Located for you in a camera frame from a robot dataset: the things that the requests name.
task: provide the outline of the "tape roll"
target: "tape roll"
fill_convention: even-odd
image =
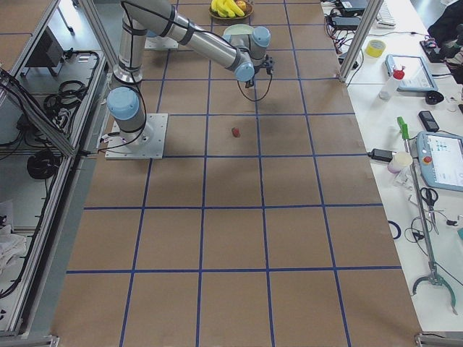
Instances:
[[[381,54],[383,54],[385,49],[386,44],[383,41],[371,40],[365,49],[365,53],[374,58],[378,58]]]

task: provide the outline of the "yellow banana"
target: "yellow banana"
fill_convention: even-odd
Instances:
[[[234,0],[225,0],[225,5],[228,6],[238,17],[244,17],[245,13],[235,4]]]
[[[212,0],[212,2],[211,2],[212,12],[217,12],[217,1],[218,0]]]
[[[222,18],[235,18],[236,14],[226,6],[226,0],[217,0],[217,12]]]
[[[228,0],[224,1],[224,8],[226,10],[226,13],[228,14],[229,18],[235,18],[237,15],[234,13],[234,11],[230,8]]]

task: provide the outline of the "bowl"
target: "bowl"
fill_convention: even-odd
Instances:
[[[254,12],[254,7],[249,2],[246,2],[246,11],[244,11],[245,15],[243,17],[236,16],[235,18],[222,18],[209,7],[209,15],[212,18],[215,18],[217,20],[228,20],[228,21],[243,20],[245,18],[248,18],[253,12]]]

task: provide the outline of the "scissors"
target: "scissors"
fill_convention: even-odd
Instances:
[[[426,202],[426,205],[428,206],[429,217],[431,218],[431,223],[434,225],[434,229],[436,230],[436,233],[439,235],[439,232],[436,226],[436,213],[434,211],[434,204],[439,198],[439,194],[437,194],[437,191],[432,188],[421,188],[420,193],[421,193],[422,200]]]

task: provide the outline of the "metal base plate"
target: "metal base plate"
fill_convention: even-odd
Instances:
[[[178,49],[179,43],[171,38],[162,38],[155,36],[154,38],[146,38],[145,49],[153,51],[167,51],[168,49]]]
[[[143,134],[137,141],[139,145],[132,144],[130,147],[122,146],[107,150],[106,159],[162,159],[164,152],[164,140],[167,130],[167,113],[148,113],[146,115],[146,127]],[[112,132],[118,132],[119,127],[116,122],[113,124]],[[123,145],[121,137],[110,137],[108,147]]]

